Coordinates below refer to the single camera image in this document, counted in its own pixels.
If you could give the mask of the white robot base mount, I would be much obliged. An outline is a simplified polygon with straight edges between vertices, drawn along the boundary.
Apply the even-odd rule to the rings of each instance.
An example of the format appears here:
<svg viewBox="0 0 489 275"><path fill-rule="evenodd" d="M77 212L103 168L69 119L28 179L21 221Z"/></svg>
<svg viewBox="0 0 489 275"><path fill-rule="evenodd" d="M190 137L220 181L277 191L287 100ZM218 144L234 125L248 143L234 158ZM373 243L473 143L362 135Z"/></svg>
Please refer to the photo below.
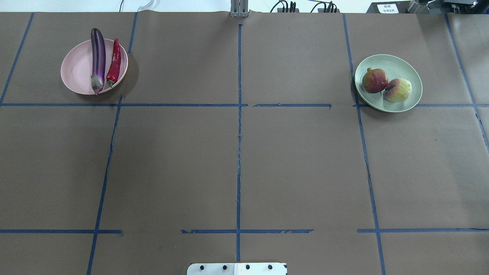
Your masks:
<svg viewBox="0 0 489 275"><path fill-rule="evenodd" d="M286 263L194 263L187 269L187 275L287 275Z"/></svg>

